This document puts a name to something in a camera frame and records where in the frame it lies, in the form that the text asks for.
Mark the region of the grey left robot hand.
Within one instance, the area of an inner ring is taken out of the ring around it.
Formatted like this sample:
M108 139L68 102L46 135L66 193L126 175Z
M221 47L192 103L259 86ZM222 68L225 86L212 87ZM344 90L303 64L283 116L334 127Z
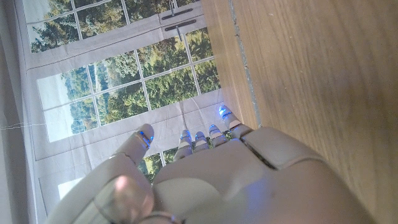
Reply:
M152 182L138 165L154 137L142 125L74 186L48 223L373 223L321 155L274 128L251 129L221 106L217 126L183 131Z

